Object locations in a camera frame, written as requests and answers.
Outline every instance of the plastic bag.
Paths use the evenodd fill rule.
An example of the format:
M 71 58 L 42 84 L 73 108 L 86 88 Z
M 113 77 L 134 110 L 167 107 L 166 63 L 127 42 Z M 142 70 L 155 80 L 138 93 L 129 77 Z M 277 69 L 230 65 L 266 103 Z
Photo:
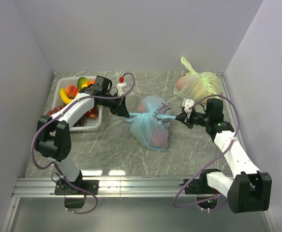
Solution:
M 168 147 L 168 131 L 171 128 L 171 108 L 162 98 L 147 96 L 137 109 L 130 113 L 132 122 L 130 132 L 144 146 L 153 150 L 164 150 Z
M 190 63 L 182 57 L 181 63 L 189 71 L 178 79 L 174 86 L 174 94 L 182 99 L 189 98 L 195 102 L 212 94 L 221 94 L 222 82 L 212 72 L 196 72 Z

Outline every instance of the green plastic bag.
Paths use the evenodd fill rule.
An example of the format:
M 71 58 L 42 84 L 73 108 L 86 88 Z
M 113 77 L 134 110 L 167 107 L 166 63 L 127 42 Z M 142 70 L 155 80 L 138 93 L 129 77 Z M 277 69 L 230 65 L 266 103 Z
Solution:
M 221 94 L 222 81 L 212 72 L 196 72 L 190 63 L 182 57 L 181 63 L 189 71 L 178 79 L 174 86 L 174 94 L 182 99 L 189 98 L 195 102 L 212 94 Z

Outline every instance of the marble tabletop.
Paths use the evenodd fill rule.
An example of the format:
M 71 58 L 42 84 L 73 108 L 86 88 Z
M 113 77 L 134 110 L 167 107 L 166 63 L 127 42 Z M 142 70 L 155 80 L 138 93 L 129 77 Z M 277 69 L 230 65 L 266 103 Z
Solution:
M 45 106 L 51 109 L 57 82 L 71 76 L 101 75 L 118 82 L 125 72 L 57 72 Z M 164 98 L 172 109 L 172 115 L 181 111 L 181 99 L 173 94 L 175 82 L 184 72 L 134 72 L 136 85 L 126 98 L 129 112 L 134 112 L 141 99 L 146 96 Z M 225 120 L 229 114 L 224 108 Z M 124 118 L 112 115 L 104 108 L 102 123 L 96 131 L 71 132 L 72 156 L 83 175 L 192 175 L 202 166 L 216 158 L 220 150 L 206 134 L 205 128 L 195 126 L 188 129 L 178 121 L 171 121 L 168 148 L 154 151 L 142 146 L 130 133 L 129 123 Z M 35 154 L 40 165 L 48 160 Z M 225 175 L 231 175 L 226 160 L 220 159 L 209 168 L 218 168 Z M 54 170 L 37 169 L 30 160 L 26 177 L 49 177 Z

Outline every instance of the white plastic basket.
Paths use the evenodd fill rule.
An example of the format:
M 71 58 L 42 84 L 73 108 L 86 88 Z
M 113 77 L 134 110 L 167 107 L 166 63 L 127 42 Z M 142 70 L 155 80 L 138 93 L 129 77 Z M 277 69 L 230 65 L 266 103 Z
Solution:
M 96 79 L 95 76 L 84 76 L 84 77 L 86 77 L 89 81 L 93 81 Z M 63 105 L 63 101 L 61 100 L 60 93 L 59 93 L 60 89 L 66 88 L 68 85 L 76 86 L 79 78 L 80 76 L 67 77 L 67 78 L 62 78 L 58 81 L 57 86 L 56 86 L 55 95 L 54 95 L 52 109 L 54 109 L 58 105 Z M 98 106 L 98 110 L 99 110 L 99 115 L 97 118 L 87 118 L 86 117 L 83 127 L 72 127 L 70 131 L 95 131 L 101 124 L 102 106 Z

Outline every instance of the gray floor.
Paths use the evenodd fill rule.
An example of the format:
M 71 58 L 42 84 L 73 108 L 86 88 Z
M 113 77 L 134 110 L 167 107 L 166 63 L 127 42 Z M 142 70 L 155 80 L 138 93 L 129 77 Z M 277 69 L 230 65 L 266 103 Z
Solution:
M 180 198 L 188 203 L 190 198 Z M 12 232 L 268 232 L 264 212 L 233 214 L 226 205 L 208 214 L 176 209 L 172 199 L 100 199 L 85 215 L 65 212 L 63 199 L 21 199 Z
M 102 75 L 117 83 L 124 72 L 58 72 L 48 96 L 45 112 L 51 109 L 57 82 L 69 76 Z M 173 115 L 181 111 L 181 99 L 173 94 L 175 82 L 184 72 L 135 72 L 137 84 L 127 96 L 126 104 L 129 112 L 138 107 L 141 99 L 153 95 L 168 101 Z M 229 120 L 224 110 L 225 120 Z M 203 165 L 217 157 L 220 153 L 216 145 L 205 133 L 205 129 L 194 127 L 192 130 L 178 121 L 171 122 L 169 147 L 163 151 L 149 150 L 142 146 L 129 132 L 129 123 L 121 117 L 113 116 L 108 109 L 103 109 L 102 124 L 96 131 L 72 132 L 73 157 L 77 167 L 93 175 L 92 171 L 108 175 L 116 170 L 117 174 L 129 176 L 140 175 L 178 175 L 193 174 Z M 36 154 L 38 162 L 43 165 L 47 160 Z M 231 170 L 225 159 L 217 161 L 210 167 L 221 169 L 226 175 Z M 30 161 L 26 177 L 50 176 L 54 170 L 38 170 Z

